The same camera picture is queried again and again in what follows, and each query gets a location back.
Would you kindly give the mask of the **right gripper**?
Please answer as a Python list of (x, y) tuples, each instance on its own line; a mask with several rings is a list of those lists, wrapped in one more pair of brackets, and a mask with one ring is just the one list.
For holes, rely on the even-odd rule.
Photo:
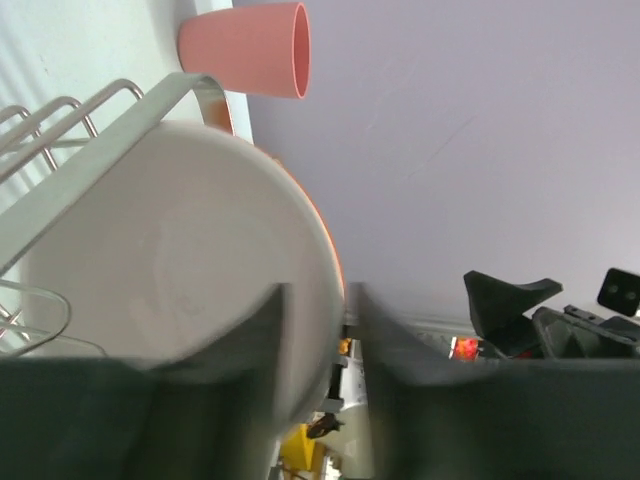
[(544, 307), (563, 290), (554, 280), (512, 284), (474, 270), (463, 280), (471, 323), (489, 358), (639, 357), (637, 322), (621, 315), (604, 319), (572, 305)]

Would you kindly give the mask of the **orange white bowl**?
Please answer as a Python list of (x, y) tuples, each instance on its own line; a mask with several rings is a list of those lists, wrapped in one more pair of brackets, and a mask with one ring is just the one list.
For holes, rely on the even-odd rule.
[(192, 352), (285, 283), (280, 426), (322, 401), (344, 311), (341, 266), (306, 192), (238, 137), (159, 124), (33, 246), (21, 273), (70, 302), (72, 336), (155, 361)]

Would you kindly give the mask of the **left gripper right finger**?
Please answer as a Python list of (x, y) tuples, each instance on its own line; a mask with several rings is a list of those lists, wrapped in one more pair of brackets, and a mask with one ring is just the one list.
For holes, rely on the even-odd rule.
[(352, 290), (378, 479), (635, 479), (633, 360), (459, 362)]

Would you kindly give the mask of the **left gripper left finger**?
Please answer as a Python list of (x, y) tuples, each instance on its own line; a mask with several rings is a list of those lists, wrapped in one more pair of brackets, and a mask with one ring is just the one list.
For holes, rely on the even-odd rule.
[(181, 359), (1, 359), (5, 479), (264, 479), (288, 288)]

